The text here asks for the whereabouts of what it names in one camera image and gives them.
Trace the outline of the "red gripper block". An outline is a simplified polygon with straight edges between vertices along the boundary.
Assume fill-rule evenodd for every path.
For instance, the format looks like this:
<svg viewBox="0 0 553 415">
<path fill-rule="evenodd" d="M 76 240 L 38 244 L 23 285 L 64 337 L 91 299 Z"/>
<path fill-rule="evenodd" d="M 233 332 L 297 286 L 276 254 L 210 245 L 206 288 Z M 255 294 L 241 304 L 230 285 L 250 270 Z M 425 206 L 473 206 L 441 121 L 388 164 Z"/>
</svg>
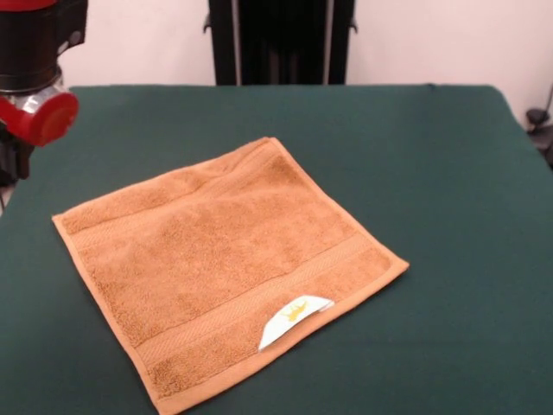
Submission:
<svg viewBox="0 0 553 415">
<path fill-rule="evenodd" d="M 68 91 L 40 91 L 1 98 L 1 121 L 8 132 L 17 137 L 10 139 L 13 180 L 29 177 L 34 146 L 43 147 L 63 137 L 78 111 L 79 101 Z"/>
</svg>

